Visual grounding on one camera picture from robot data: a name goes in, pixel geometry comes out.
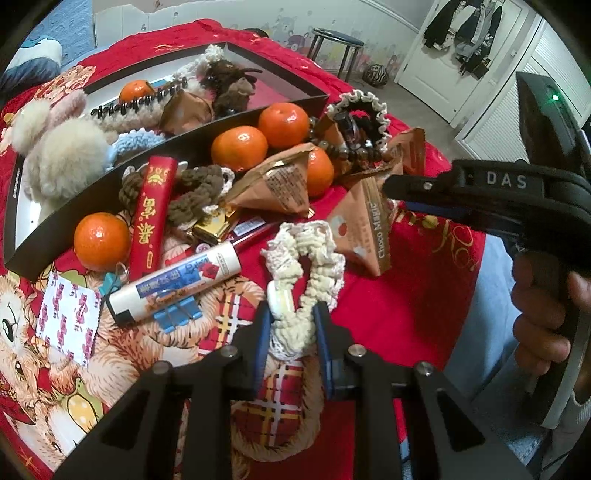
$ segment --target striped ball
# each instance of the striped ball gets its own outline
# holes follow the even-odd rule
[[[363,73],[363,81],[369,83],[372,87],[383,87],[388,83],[389,79],[390,75],[386,71],[386,67],[377,63],[367,67]]]

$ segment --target white tube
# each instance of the white tube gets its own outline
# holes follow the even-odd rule
[[[213,287],[241,269],[234,247],[224,242],[124,286],[108,295],[105,303],[115,323],[124,327]]]

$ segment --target screw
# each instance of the screw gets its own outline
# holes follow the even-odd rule
[[[168,362],[160,361],[152,365],[152,372],[154,372],[156,375],[164,375],[171,368],[172,365]]]
[[[359,345],[358,343],[351,345],[349,348],[347,348],[347,351],[349,352],[350,356],[355,356],[357,358],[361,358],[367,353],[365,347],[363,345]]]
[[[236,348],[234,345],[224,345],[221,348],[220,353],[226,358],[233,358],[237,356],[238,348]]]
[[[425,375],[425,377],[428,377],[429,375],[431,375],[433,373],[433,371],[435,370],[429,362],[419,362],[415,366],[415,369],[417,370],[417,372],[419,374]]]

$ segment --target red paper stick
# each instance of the red paper stick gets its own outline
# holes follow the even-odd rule
[[[129,254],[129,280],[135,281],[160,268],[160,247],[178,162],[151,157],[134,216],[134,237]]]

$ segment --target mandarin orange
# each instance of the mandarin orange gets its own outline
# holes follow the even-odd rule
[[[274,103],[261,113],[258,128],[273,148],[291,148],[308,136],[310,118],[295,103]]]
[[[308,156],[308,196],[322,195],[335,179],[335,168],[324,150],[316,147]]]
[[[118,262],[127,260],[130,248],[127,224],[111,213],[85,216],[74,232],[74,253],[88,270],[115,271]]]
[[[121,89],[119,94],[119,103],[133,102],[134,98],[144,97],[146,95],[153,95],[156,92],[147,80],[134,80],[129,82]]]
[[[231,128],[213,141],[212,161],[235,172],[246,171],[265,160],[268,148],[260,130],[247,125]]]

